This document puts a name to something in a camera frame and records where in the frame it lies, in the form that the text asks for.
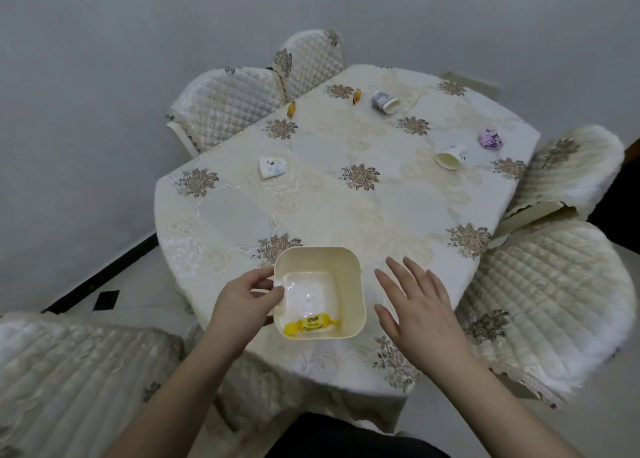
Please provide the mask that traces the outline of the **person's right hand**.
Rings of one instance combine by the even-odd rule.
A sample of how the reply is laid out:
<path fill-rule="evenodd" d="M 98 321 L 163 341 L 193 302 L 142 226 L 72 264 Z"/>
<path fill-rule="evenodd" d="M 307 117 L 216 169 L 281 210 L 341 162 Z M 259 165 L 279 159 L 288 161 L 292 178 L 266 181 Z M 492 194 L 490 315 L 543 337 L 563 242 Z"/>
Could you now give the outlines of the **person's right hand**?
<path fill-rule="evenodd" d="M 390 277 L 380 269 L 376 269 L 374 275 L 385 294 L 387 277 L 397 281 L 394 275 Z M 426 294 L 428 283 L 426 276 L 422 286 L 426 295 L 424 303 L 392 303 L 386 296 L 394 313 L 388 310 L 399 323 L 402 333 L 402 343 L 394 343 L 395 346 L 422 373 L 435 376 L 448 372 L 472 355 L 451 303 L 443 304 Z"/>

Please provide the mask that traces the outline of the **person's left hand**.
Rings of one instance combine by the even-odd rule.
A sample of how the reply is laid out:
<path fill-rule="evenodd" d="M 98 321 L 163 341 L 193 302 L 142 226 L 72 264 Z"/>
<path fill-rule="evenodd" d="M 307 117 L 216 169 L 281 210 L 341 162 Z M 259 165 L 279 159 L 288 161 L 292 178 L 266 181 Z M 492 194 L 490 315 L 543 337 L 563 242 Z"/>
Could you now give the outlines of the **person's left hand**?
<path fill-rule="evenodd" d="M 252 296 L 253 288 L 277 286 L 272 280 L 273 274 L 274 267 L 260 267 L 224 286 L 204 332 L 205 343 L 213 345 L 227 357 L 241 355 L 260 329 L 268 324 L 271 312 L 277 306 L 256 304 Z"/>

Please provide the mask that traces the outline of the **cream square plastic bowl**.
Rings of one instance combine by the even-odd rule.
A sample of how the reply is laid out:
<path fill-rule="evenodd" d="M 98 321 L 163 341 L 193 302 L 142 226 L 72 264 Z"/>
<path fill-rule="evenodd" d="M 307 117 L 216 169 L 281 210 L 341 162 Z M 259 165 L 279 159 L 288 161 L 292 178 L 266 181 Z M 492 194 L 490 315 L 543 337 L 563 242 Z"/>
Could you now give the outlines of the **cream square plastic bowl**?
<path fill-rule="evenodd" d="M 367 310 L 360 262 L 344 247 L 291 247 L 275 262 L 274 283 L 285 288 L 274 308 L 278 332 L 294 341 L 343 340 L 357 336 L 365 326 Z M 284 325 L 319 313 L 340 319 L 324 331 L 285 336 Z"/>

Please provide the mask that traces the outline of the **person's right forearm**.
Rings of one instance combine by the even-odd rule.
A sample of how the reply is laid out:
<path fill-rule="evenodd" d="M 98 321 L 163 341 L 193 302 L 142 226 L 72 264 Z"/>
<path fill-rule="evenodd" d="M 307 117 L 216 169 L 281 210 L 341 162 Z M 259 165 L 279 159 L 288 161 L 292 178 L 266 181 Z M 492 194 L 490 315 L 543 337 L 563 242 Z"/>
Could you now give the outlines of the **person's right forearm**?
<path fill-rule="evenodd" d="M 469 349 L 426 371 L 491 458 L 581 458 L 514 397 Z"/>

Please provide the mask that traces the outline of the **person's left forearm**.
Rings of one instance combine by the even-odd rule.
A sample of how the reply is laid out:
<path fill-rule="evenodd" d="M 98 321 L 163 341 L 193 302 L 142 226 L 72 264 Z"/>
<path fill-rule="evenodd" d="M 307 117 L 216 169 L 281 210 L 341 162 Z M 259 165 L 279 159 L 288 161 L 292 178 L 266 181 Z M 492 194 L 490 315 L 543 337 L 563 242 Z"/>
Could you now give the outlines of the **person's left forearm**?
<path fill-rule="evenodd" d="M 210 328 L 102 458 L 186 458 L 246 345 L 243 333 Z"/>

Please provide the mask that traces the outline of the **yellow wrapped candy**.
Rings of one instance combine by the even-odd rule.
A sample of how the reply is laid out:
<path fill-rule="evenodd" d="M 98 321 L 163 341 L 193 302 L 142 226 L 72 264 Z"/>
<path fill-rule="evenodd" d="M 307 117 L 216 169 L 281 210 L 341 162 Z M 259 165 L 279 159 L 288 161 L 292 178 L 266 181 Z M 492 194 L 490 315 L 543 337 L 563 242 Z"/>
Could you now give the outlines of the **yellow wrapped candy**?
<path fill-rule="evenodd" d="M 319 313 L 301 318 L 284 325 L 285 336 L 294 337 L 299 333 L 324 331 L 340 325 L 340 319 L 332 318 L 328 313 Z"/>

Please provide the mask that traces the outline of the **cream floral tablecloth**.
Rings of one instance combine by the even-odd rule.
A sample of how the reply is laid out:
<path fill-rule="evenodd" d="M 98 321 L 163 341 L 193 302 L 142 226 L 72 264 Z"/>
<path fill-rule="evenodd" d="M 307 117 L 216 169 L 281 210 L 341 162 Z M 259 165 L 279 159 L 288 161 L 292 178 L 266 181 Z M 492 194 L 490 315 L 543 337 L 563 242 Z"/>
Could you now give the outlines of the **cream floral tablecloth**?
<path fill-rule="evenodd" d="M 356 89 L 362 90 L 353 105 Z M 393 115 L 372 106 L 382 91 Z M 374 305 L 393 311 L 374 275 L 387 257 L 409 257 L 460 301 L 511 202 L 540 133 L 505 107 L 399 68 L 353 65 L 156 184 L 159 244 L 181 292 L 206 327 L 223 286 L 275 266 L 291 247 L 344 247 L 362 269 L 367 319 L 343 340 L 294 341 L 263 327 L 225 378 L 217 405 L 235 429 L 304 411 L 329 411 L 391 432 L 420 372 L 381 328 Z M 478 143 L 496 129 L 500 151 Z M 466 146 L 457 171 L 435 161 Z M 287 172 L 263 180 L 260 157 Z"/>

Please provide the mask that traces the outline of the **quilted cream chair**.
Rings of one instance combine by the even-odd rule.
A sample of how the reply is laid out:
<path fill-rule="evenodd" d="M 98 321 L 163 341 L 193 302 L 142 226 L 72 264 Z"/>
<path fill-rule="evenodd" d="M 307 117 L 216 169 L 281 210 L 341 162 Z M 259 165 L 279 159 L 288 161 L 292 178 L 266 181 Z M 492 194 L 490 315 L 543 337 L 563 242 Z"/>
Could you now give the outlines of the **quilted cream chair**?
<path fill-rule="evenodd" d="M 0 458 L 100 458 L 185 354 L 161 329 L 0 317 Z"/>
<path fill-rule="evenodd" d="M 519 177 L 501 223 L 512 230 L 562 209 L 586 221 L 618 175 L 625 147 L 610 130 L 584 125 L 542 147 Z"/>
<path fill-rule="evenodd" d="M 564 219 L 518 231 L 487 251 L 455 314 L 490 370 L 555 408 L 625 342 L 637 304 L 606 235 Z"/>
<path fill-rule="evenodd" d="M 210 151 L 287 101 L 279 75 L 267 68 L 225 67 L 194 79 L 169 108 L 166 124 L 192 157 Z"/>
<path fill-rule="evenodd" d="M 286 39 L 271 60 L 287 101 L 335 77 L 344 69 L 342 37 L 334 30 L 305 30 Z"/>

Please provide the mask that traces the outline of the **person's dark trousers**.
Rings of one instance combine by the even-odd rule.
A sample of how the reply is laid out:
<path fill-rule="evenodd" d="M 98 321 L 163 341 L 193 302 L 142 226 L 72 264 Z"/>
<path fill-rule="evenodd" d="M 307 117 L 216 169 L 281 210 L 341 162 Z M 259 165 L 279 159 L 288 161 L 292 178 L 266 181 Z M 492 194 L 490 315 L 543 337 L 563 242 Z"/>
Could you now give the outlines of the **person's dark trousers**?
<path fill-rule="evenodd" d="M 451 458 L 431 444 L 316 413 L 298 417 L 264 458 Z"/>

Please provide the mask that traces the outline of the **white crumpled packet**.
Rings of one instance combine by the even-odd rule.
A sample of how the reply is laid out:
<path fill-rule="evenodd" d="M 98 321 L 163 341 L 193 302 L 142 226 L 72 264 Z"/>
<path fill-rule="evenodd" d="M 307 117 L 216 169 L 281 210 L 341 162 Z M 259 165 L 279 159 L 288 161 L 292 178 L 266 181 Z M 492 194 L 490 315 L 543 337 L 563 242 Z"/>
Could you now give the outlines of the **white crumpled packet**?
<path fill-rule="evenodd" d="M 260 157 L 259 171 L 263 180 L 279 177 L 287 172 L 287 160 L 282 157 Z"/>

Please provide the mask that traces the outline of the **white paper cup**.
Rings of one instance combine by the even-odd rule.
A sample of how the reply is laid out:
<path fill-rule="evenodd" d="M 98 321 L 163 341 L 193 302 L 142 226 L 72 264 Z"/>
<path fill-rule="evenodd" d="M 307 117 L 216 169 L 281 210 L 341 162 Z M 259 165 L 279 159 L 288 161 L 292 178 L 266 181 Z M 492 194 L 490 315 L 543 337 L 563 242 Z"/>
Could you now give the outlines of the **white paper cup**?
<path fill-rule="evenodd" d="M 452 145 L 445 150 L 436 153 L 435 161 L 446 170 L 457 171 L 466 164 L 467 148 L 464 145 Z"/>

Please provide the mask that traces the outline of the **purple crumpled wrapper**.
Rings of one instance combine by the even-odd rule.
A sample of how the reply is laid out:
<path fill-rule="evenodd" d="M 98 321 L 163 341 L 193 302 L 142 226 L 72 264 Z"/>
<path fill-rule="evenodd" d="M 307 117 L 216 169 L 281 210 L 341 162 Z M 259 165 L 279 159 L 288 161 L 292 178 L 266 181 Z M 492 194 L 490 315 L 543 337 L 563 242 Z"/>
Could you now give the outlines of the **purple crumpled wrapper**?
<path fill-rule="evenodd" d="M 496 129 L 485 129 L 477 140 L 482 148 L 493 152 L 500 151 L 504 146 L 504 142 Z"/>

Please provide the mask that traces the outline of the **crumpled grey paper cup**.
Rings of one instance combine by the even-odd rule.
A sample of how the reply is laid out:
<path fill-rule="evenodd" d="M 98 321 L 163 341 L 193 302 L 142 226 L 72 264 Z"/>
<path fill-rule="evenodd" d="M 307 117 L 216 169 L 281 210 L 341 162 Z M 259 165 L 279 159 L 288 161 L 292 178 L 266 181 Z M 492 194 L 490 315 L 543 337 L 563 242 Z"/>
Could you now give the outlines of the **crumpled grey paper cup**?
<path fill-rule="evenodd" d="M 395 114 L 401 106 L 401 101 L 380 90 L 375 91 L 372 95 L 372 106 L 384 115 Z"/>

